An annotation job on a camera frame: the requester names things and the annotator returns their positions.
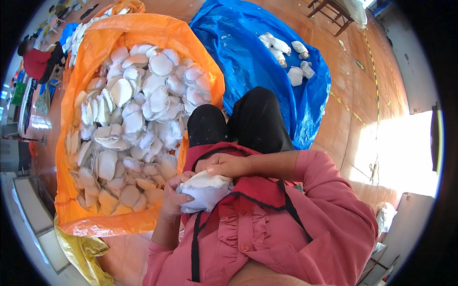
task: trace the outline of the black trousers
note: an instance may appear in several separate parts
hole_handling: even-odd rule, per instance
[[[43,76],[38,81],[39,84],[44,84],[49,81],[49,77],[51,77],[51,74],[54,71],[54,66],[56,64],[61,64],[60,59],[64,57],[62,45],[59,42],[55,42],[55,44],[56,47],[54,48],[54,51],[51,52],[51,57],[48,60]]]
[[[188,135],[189,147],[238,140],[262,154],[294,150],[275,94],[260,86],[235,103],[227,124],[216,106],[196,108],[188,120]]]

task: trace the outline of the hand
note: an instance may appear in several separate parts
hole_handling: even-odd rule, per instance
[[[174,219],[181,214],[180,206],[193,201],[194,198],[188,194],[177,194],[175,193],[176,188],[183,182],[189,180],[196,173],[186,171],[180,175],[176,175],[165,185],[164,199],[162,201],[161,215],[166,218]]]
[[[239,178],[250,175],[251,161],[247,157],[218,153],[197,162],[196,171],[201,172],[203,170],[207,170],[210,175]]]

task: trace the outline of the wooden floor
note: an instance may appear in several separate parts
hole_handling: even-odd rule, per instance
[[[86,23],[110,2],[108,0],[89,1],[84,8],[70,14],[66,21],[80,22],[80,15],[89,7],[100,3],[88,17],[83,19]],[[170,15],[186,22],[194,16],[203,2],[203,0],[166,2],[144,0],[146,13]],[[377,154],[385,147],[376,143],[377,89],[382,123],[409,114],[399,66],[382,28],[371,15],[368,15],[365,30],[359,29],[353,23],[335,38],[333,35],[338,27],[324,15],[317,13],[312,18],[306,17],[311,11],[307,8],[308,1],[255,0],[252,2],[275,14],[293,28],[306,43],[318,48],[329,66],[332,78],[331,94],[311,149],[328,153],[340,169],[342,177],[350,181],[353,190],[363,201],[370,205],[388,201],[397,207],[404,190],[384,187],[389,186],[387,183],[389,180],[397,178],[392,176],[379,178],[378,172],[375,172],[374,183],[370,180],[372,176],[370,164],[374,165]],[[55,35],[49,42],[54,42],[59,37],[59,34]],[[47,145],[37,144],[35,147],[34,172],[43,178],[52,195],[55,195],[57,190],[55,146],[60,133],[60,102],[64,93],[62,89],[56,91],[47,117],[32,112],[27,131],[29,138],[40,139],[43,134],[47,134]],[[389,132],[388,134],[385,132],[384,136],[389,137]],[[385,162],[383,168],[390,168],[390,164],[408,163]],[[150,237],[151,234],[146,233],[104,239],[111,250],[105,256],[98,258],[103,269],[125,285],[140,285],[145,271],[144,261]]]

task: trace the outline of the white bag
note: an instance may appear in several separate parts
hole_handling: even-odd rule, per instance
[[[293,49],[299,53],[299,59],[308,59],[310,57],[309,51],[303,45],[303,43],[299,41],[294,41],[291,42],[291,45],[293,46]]]
[[[390,230],[393,218],[397,213],[398,212],[394,209],[392,204],[388,202],[384,203],[376,218],[378,224],[378,236],[380,236],[382,232],[388,232]]]
[[[202,171],[176,188],[177,194],[188,194],[193,201],[181,206],[181,212],[192,214],[201,210],[211,212],[215,205],[234,188],[232,179],[209,175]]]
[[[288,65],[286,65],[286,59],[285,59],[285,56],[283,55],[282,52],[280,52],[279,50],[275,49],[275,48],[269,48],[269,51],[273,54],[273,56],[275,57],[275,59],[278,61],[278,63],[284,67],[286,69],[286,67]]]
[[[270,48],[272,46],[272,43],[270,42],[270,38],[267,34],[271,35],[270,33],[265,33],[259,36],[258,39],[260,39],[260,41],[264,44],[264,46],[266,46],[266,48]]]
[[[307,62],[307,61],[302,61],[302,63],[300,64],[300,69],[302,70],[303,72],[303,75],[309,80],[314,74],[315,72],[312,70],[312,63],[311,62]]]
[[[292,66],[288,71],[288,78],[292,86],[300,86],[303,77],[302,70],[297,66]]]

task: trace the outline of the black apron strap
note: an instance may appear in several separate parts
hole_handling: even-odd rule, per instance
[[[194,233],[192,235],[192,244],[191,244],[191,277],[193,282],[200,283],[200,259],[199,259],[199,242],[197,236],[199,235],[199,225],[200,218],[202,216],[203,210],[198,212],[196,217],[196,222],[194,223]]]
[[[218,204],[221,201],[223,201],[224,199],[226,199],[227,197],[229,197],[229,196],[239,195],[239,196],[242,196],[242,197],[246,198],[247,200],[249,200],[249,201],[251,201],[253,203],[256,203],[259,206],[263,206],[263,207],[266,207],[266,208],[269,208],[269,209],[272,209],[272,210],[276,210],[276,211],[286,210],[292,216],[292,218],[294,218],[294,220],[299,224],[299,226],[304,230],[305,235],[306,235],[309,243],[312,242],[313,239],[308,234],[308,232],[305,230],[304,225],[302,224],[302,221],[300,220],[299,215],[297,214],[296,208],[294,208],[294,205],[291,202],[291,198],[286,193],[286,188],[285,188],[284,182],[283,181],[277,181],[277,185],[279,186],[279,188],[283,191],[283,193],[285,195],[285,205],[283,205],[281,207],[275,207],[273,205],[265,204],[265,203],[260,202],[260,201],[258,201],[256,199],[252,198],[252,197],[249,197],[246,194],[241,193],[241,192],[232,192],[232,193],[228,194],[227,196],[225,196],[224,198],[222,198],[215,205],[215,207],[213,208],[212,212],[210,213],[208,218],[205,220],[205,222],[201,226],[200,226],[200,221],[201,221],[202,213],[204,211],[202,210],[202,211],[197,213],[196,221],[194,223],[194,233],[193,233],[193,236],[192,236],[192,244],[191,244],[191,278],[192,278],[193,282],[200,283],[200,273],[199,273],[200,258],[199,258],[199,243],[198,243],[198,240],[197,240],[197,236],[199,235],[199,232],[202,229],[204,229],[204,227],[207,225],[207,222],[209,221],[210,216],[212,215],[213,211],[216,209]]]
[[[195,162],[194,164],[192,164],[192,169],[191,171],[195,172],[196,171],[196,166],[197,166],[197,162],[199,162],[199,160],[202,160],[202,159],[207,159],[208,157],[210,157],[211,155],[213,154],[216,154],[216,153],[220,153],[222,151],[239,151],[241,152],[242,154],[244,154],[245,156],[249,156],[250,154],[248,154],[247,152],[243,151],[242,149],[239,149],[237,147],[232,147],[232,146],[229,146],[229,147],[221,147],[221,148],[216,148],[216,149],[213,149],[213,150],[210,150],[208,151],[207,153],[204,153],[203,155],[201,155]]]

